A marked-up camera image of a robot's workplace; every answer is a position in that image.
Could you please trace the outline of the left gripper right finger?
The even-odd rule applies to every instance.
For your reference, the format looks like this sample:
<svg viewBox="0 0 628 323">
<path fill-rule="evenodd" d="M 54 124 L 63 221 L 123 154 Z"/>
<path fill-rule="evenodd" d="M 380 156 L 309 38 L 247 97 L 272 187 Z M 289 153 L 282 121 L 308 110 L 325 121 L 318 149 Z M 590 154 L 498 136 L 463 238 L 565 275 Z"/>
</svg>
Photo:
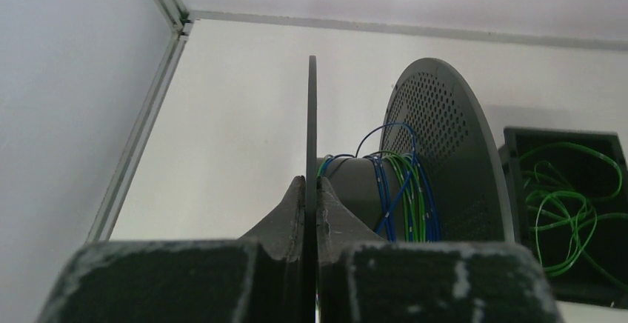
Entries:
<svg viewBox="0 0 628 323">
<path fill-rule="evenodd" d="M 388 242 L 317 188 L 322 322 L 560 322 L 531 252 L 506 242 Z"/>
</svg>

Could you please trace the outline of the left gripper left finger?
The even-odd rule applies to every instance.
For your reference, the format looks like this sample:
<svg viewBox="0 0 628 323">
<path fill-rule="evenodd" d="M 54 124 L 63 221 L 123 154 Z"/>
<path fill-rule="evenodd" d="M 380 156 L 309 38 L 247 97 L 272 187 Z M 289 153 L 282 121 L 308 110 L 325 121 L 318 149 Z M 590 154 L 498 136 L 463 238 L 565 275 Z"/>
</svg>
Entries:
<svg viewBox="0 0 628 323">
<path fill-rule="evenodd" d="M 40 322 L 297 322 L 305 180 L 238 239 L 86 244 Z"/>
</svg>

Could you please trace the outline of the dark grey cable spool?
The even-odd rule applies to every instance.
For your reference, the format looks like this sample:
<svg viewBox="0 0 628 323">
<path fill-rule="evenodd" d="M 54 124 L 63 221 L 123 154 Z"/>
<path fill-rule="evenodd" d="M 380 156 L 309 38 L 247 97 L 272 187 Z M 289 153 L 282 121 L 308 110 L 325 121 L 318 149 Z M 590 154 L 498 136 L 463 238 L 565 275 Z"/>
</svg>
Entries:
<svg viewBox="0 0 628 323">
<path fill-rule="evenodd" d="M 506 181 L 487 117 L 464 77 L 436 58 L 393 85 L 382 125 L 348 153 L 316 158 L 315 77 L 308 95 L 306 216 L 329 180 L 341 203 L 389 242 L 513 242 Z M 365 142 L 377 140 L 368 151 Z"/>
</svg>

